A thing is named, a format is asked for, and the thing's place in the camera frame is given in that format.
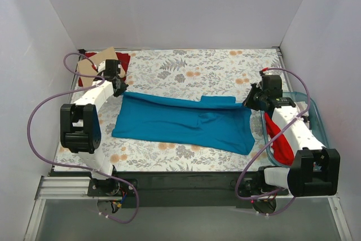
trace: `cardboard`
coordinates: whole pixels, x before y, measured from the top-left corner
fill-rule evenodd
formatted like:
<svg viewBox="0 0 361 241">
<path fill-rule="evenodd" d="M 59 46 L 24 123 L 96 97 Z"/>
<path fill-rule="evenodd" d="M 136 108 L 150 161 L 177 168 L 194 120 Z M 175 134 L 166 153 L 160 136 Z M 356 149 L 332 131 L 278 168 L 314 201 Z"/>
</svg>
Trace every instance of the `cardboard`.
<svg viewBox="0 0 361 241">
<path fill-rule="evenodd" d="M 101 62 L 107 59 L 118 59 L 118 58 L 117 58 L 117 54 L 115 53 L 114 47 L 109 47 L 104 51 L 99 52 L 94 56 L 91 56 L 90 59 L 94 62 L 95 65 L 99 65 Z M 89 76 L 96 76 L 98 74 L 97 71 L 92 68 L 90 61 L 88 61 L 87 59 L 83 59 L 78 62 L 78 72 Z M 121 78 L 125 77 L 125 71 L 121 66 L 120 66 L 119 76 Z M 80 78 L 83 83 L 83 87 L 90 87 L 91 84 L 93 83 L 93 78 L 91 77 L 81 76 Z"/>
</svg>

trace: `metal frame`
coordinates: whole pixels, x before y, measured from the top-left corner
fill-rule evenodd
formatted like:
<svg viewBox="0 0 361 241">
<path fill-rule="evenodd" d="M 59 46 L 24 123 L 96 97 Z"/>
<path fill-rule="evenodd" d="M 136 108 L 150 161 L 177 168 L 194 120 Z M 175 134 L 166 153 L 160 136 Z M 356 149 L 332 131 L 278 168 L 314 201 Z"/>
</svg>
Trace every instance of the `metal frame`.
<svg viewBox="0 0 361 241">
<path fill-rule="evenodd" d="M 278 58 L 281 62 L 281 66 L 284 68 L 284 62 L 282 53 L 279 47 L 273 47 L 276 49 Z M 289 77 L 284 73 L 289 90 L 292 91 Z M 44 211 L 45 203 L 47 199 L 106 199 L 109 197 L 92 196 L 87 195 L 90 179 L 84 177 L 87 175 L 86 172 L 73 173 L 66 172 L 64 176 L 67 177 L 43 177 L 40 181 L 37 197 L 35 200 L 32 215 L 29 220 L 29 225 L 24 237 L 25 241 L 33 241 L 36 239 L 38 228 L 40 226 L 41 217 Z M 279 198 L 291 198 L 292 195 L 278 196 Z M 328 198 L 329 205 L 335 220 L 337 230 L 340 234 L 341 240 L 349 241 L 352 240 L 349 228 L 347 226 L 345 216 L 342 212 L 340 205 L 340 199 L 337 196 L 322 196 L 322 197 L 310 197 L 310 198 Z M 121 199 L 121 197 L 112 197 L 111 199 Z"/>
</svg>

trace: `wire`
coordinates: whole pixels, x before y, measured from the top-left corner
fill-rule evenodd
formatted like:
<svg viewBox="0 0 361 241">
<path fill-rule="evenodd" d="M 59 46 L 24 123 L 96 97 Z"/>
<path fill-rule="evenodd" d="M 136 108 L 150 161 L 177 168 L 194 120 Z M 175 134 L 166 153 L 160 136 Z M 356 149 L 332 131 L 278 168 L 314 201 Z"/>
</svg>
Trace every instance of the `wire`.
<svg viewBox="0 0 361 241">
<path fill-rule="evenodd" d="M 67 63 L 66 63 L 67 58 L 68 58 L 69 56 L 71 56 L 71 55 L 81 56 L 81 57 L 87 59 L 88 61 L 90 61 L 90 62 L 92 63 L 92 65 L 94 65 L 93 61 L 92 61 L 91 59 L 89 59 L 87 56 L 83 55 L 83 54 L 80 54 L 80 53 L 77 53 L 77 52 L 69 53 L 69 54 L 66 54 L 66 56 L 65 56 L 64 59 L 63 59 L 64 66 L 66 67 L 66 69 L 67 69 L 68 71 L 72 72 L 74 75 L 77 75 L 77 76 L 89 77 L 89 78 L 90 78 L 90 77 L 99 78 L 99 79 L 101 79 L 102 81 L 101 81 L 101 83 L 99 83 L 98 85 L 101 85 L 101 84 L 103 84 L 103 83 L 105 82 L 105 79 L 104 79 L 104 77 L 102 77 L 102 76 L 83 75 L 83 74 L 81 74 L 81 73 L 78 73 L 78 72 L 76 72 L 76 71 L 71 70 L 71 69 L 68 67 Z M 78 90 L 65 91 L 65 92 L 63 92 L 63 93 L 55 94 L 55 95 L 53 95 L 53 96 L 45 99 L 44 101 L 42 101 L 40 104 L 38 104 L 38 105 L 35 107 L 35 109 L 32 111 L 32 113 L 30 114 L 30 116 L 29 116 L 29 120 L 28 120 L 28 124 L 27 124 L 27 137 L 28 137 L 28 142 L 29 142 L 30 148 L 32 149 L 33 153 L 34 153 L 40 160 L 42 160 L 42 161 L 44 161 L 44 162 L 46 162 L 46 163 L 48 163 L 48 164 L 56 165 L 56 166 L 66 166 L 66 167 L 69 167 L 69 168 L 78 168 L 78 169 L 89 170 L 89 171 L 91 171 L 91 172 L 99 173 L 99 174 L 102 175 L 102 176 L 105 176 L 105 177 L 107 177 L 107 178 L 112 178 L 112 179 L 114 179 L 114 180 L 117 180 L 117 181 L 119 181 L 119 182 L 125 183 L 126 185 L 130 186 L 130 187 L 134 190 L 135 198 L 136 198 L 136 200 L 137 200 L 137 204 L 136 204 L 135 211 L 134 211 L 133 215 L 130 217 L 130 219 L 128 219 L 128 220 L 120 220 L 120 219 L 118 219 L 118 218 L 116 218 L 116 217 L 112 217 L 112 216 L 109 216 L 109 215 L 107 215 L 107 214 L 101 214 L 101 215 L 103 215 L 103 216 L 105 216 L 105 217 L 107 217 L 107 218 L 110 218 L 111 220 L 114 220 L 114 221 L 118 222 L 118 223 L 128 224 L 129 222 L 131 222 L 131 221 L 135 218 L 135 216 L 137 215 L 138 210 L 139 210 L 139 195 L 138 195 L 138 192 L 137 192 L 136 188 L 133 186 L 133 184 L 131 184 L 130 182 L 128 182 L 128 181 L 126 181 L 126 180 L 124 180 L 124 179 L 121 179 L 121 178 L 118 178 L 118 177 L 115 177 L 115 176 L 111 176 L 111 175 L 105 174 L 105 173 L 103 173 L 103 172 L 101 172 L 101 171 L 99 171 L 99 170 L 90 168 L 90 167 L 88 167 L 88 166 L 63 164 L 63 163 L 58 163 L 58 162 L 54 162 L 54 161 L 48 160 L 48 159 L 46 159 L 45 157 L 43 157 L 42 155 L 40 155 L 40 154 L 38 153 L 38 151 L 35 149 L 34 144 L 33 144 L 33 141 L 32 141 L 32 137 L 31 137 L 31 134 L 30 134 L 31 124 L 32 124 L 33 117 L 34 117 L 35 113 L 36 113 L 45 103 L 47 103 L 48 101 L 53 100 L 53 99 L 55 99 L 55 98 L 57 98 L 57 97 L 63 96 L 63 95 L 67 95 L 67 94 L 71 94 L 71 93 L 77 93 L 77 92 L 79 92 L 79 91 L 84 91 L 84 90 L 90 90 L 90 89 L 93 89 L 93 88 L 95 88 L 95 87 L 97 87 L 97 85 L 93 85 L 93 86 L 90 86 L 90 87 L 83 87 L 83 88 L 78 89 Z"/>
<path fill-rule="evenodd" d="M 122 200 L 120 201 L 121 204 L 124 202 L 126 196 L 127 196 L 127 194 L 125 194 L 125 195 L 123 196 Z"/>
<path fill-rule="evenodd" d="M 261 194 L 261 195 L 256 195 L 256 196 L 251 196 L 251 197 L 242 197 L 240 195 L 238 195 L 238 189 L 239 189 L 239 186 L 241 184 L 241 181 L 243 180 L 247 170 L 250 168 L 250 166 L 255 162 L 255 160 L 261 155 L 261 153 L 268 147 L 270 146 L 276 139 L 278 139 L 292 124 L 294 124 L 294 122 L 299 118 L 301 117 L 304 113 L 306 113 L 309 109 L 310 109 L 310 106 L 311 106 L 311 96 L 310 96 L 310 92 L 309 92 L 309 89 L 307 88 L 305 82 L 302 80 L 302 78 L 300 78 L 298 75 L 296 75 L 295 73 L 287 70 L 287 69 L 284 69 L 284 68 L 265 68 L 263 69 L 262 71 L 271 71 L 271 70 L 280 70 L 280 71 L 284 71 L 284 72 L 287 72 L 287 73 L 290 73 L 292 74 L 294 77 L 296 77 L 300 82 L 301 84 L 303 85 L 303 87 L 305 88 L 305 92 L 306 92 L 306 95 L 307 95 L 307 107 L 305 110 L 301 111 L 299 114 L 297 114 L 295 116 L 295 118 L 293 118 L 285 127 L 283 127 L 283 129 L 281 131 L 279 131 L 279 133 L 274 136 L 266 145 L 264 145 L 259 151 L 258 153 L 256 153 L 256 155 L 251 159 L 251 161 L 247 164 L 247 166 L 244 168 L 244 170 L 242 171 L 241 175 L 239 176 L 237 182 L 236 182 L 236 186 L 235 186 L 235 194 L 236 194 L 236 197 L 240 200 L 255 200 L 255 199 L 258 199 L 258 198 L 261 198 L 261 197 L 265 197 L 265 196 L 268 196 L 268 195 L 272 195 L 274 193 L 277 193 L 281 190 L 283 190 L 283 188 L 278 188 L 276 190 L 273 190 L 271 192 L 268 192 L 268 193 L 264 193 L 264 194 Z M 275 214 L 279 214 L 283 211 L 285 211 L 294 201 L 295 197 L 292 198 L 292 200 L 284 207 L 282 208 L 281 210 L 277 211 L 277 212 L 274 212 L 272 213 L 272 216 L 275 215 Z"/>
</svg>

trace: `gray floor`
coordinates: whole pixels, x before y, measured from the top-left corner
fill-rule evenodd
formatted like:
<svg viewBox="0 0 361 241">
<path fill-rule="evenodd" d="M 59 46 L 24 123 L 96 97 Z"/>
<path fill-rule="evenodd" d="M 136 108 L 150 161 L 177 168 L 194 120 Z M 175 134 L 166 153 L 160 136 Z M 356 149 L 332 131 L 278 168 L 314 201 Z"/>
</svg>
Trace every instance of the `gray floor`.
<svg viewBox="0 0 361 241">
<path fill-rule="evenodd" d="M 278 206 L 288 200 L 279 199 Z M 141 208 L 132 223 L 120 225 L 92 212 L 95 200 L 47 200 L 36 240 L 340 240 L 327 198 L 296 199 L 268 219 L 231 209 Z"/>
</svg>

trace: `transparent blue tray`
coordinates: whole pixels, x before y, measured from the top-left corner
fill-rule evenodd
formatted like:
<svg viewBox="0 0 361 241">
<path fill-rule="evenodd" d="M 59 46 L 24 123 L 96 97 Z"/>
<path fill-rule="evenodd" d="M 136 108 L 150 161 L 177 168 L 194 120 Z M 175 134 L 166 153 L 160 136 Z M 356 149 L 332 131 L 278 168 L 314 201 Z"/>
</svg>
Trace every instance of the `transparent blue tray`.
<svg viewBox="0 0 361 241">
<path fill-rule="evenodd" d="M 290 97 L 295 102 L 306 102 L 307 103 L 307 95 L 304 93 L 299 93 L 297 91 L 294 91 L 292 93 L 283 93 L 283 97 Z M 268 135 L 267 135 L 267 130 L 266 130 L 265 113 L 262 112 L 261 116 L 262 116 L 263 135 L 265 137 L 265 144 L 267 144 L 268 143 Z M 316 139 L 321 141 L 322 144 L 328 148 L 329 147 L 328 141 L 327 141 L 327 137 L 325 134 L 325 130 L 323 128 L 321 116 L 317 109 L 316 103 L 312 99 L 311 99 L 311 107 L 309 110 L 309 116 L 310 116 L 310 124 L 311 124 L 312 134 L 315 136 Z M 274 164 L 276 166 L 283 166 L 283 167 L 289 168 L 289 166 L 279 163 L 273 157 L 271 148 L 268 147 L 266 149 L 266 152 L 267 152 L 267 157 L 271 161 L 272 164 Z"/>
</svg>

